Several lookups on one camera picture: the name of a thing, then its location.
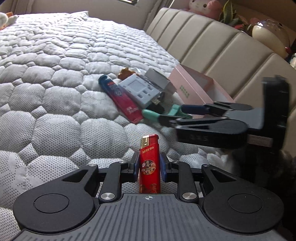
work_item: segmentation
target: stuffed animal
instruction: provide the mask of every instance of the stuffed animal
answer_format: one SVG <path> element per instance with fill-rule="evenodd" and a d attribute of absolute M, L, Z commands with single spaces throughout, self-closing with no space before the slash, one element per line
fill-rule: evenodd
<path fill-rule="evenodd" d="M 124 68 L 120 71 L 118 78 L 120 80 L 125 80 L 127 77 L 132 76 L 133 74 L 136 74 L 136 72 L 129 70 L 128 68 Z"/>
<path fill-rule="evenodd" d="M 217 0 L 190 0 L 189 8 L 184 10 L 218 20 L 222 9 L 223 5 Z"/>
<path fill-rule="evenodd" d="M 12 12 L 0 12 L 0 30 L 14 24 L 17 21 L 18 15 L 13 15 Z"/>

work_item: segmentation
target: small brown toy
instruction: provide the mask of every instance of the small brown toy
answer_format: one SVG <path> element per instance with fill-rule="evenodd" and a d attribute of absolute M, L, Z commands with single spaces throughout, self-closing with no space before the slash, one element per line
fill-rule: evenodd
<path fill-rule="evenodd" d="M 129 70 L 128 68 L 124 68 L 120 71 L 118 78 L 121 80 L 125 80 L 127 77 L 135 74 L 136 72 Z"/>

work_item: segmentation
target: white plush toy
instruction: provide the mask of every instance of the white plush toy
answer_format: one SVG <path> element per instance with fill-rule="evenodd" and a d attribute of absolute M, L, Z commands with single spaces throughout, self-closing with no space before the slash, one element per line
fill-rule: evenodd
<path fill-rule="evenodd" d="M 14 24 L 17 21 L 18 15 L 13 15 L 12 12 L 0 12 L 0 30 Z"/>

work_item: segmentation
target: quilted mattress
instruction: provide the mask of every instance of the quilted mattress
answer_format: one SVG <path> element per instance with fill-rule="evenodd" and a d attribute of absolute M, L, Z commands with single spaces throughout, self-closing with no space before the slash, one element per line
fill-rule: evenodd
<path fill-rule="evenodd" d="M 87 12 L 21 15 L 0 31 L 0 56 L 0 241 L 19 232 L 12 206 L 21 193 L 89 163 L 129 160 L 144 135 L 158 134 L 160 151 L 192 167 L 227 160 L 218 149 L 176 142 L 172 128 L 129 123 L 101 90 L 103 74 L 116 83 L 124 67 L 168 76 L 178 63 L 142 30 Z"/>

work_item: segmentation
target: ridged gray surface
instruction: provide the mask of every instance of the ridged gray surface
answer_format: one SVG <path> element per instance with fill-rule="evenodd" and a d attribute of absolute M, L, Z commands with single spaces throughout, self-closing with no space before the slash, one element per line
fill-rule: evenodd
<path fill-rule="evenodd" d="M 275 231 L 245 236 L 212 225 L 195 204 L 173 194 L 124 194 L 114 203 L 102 204 L 84 226 L 65 234 L 39 235 L 23 231 L 15 241 L 281 241 Z"/>

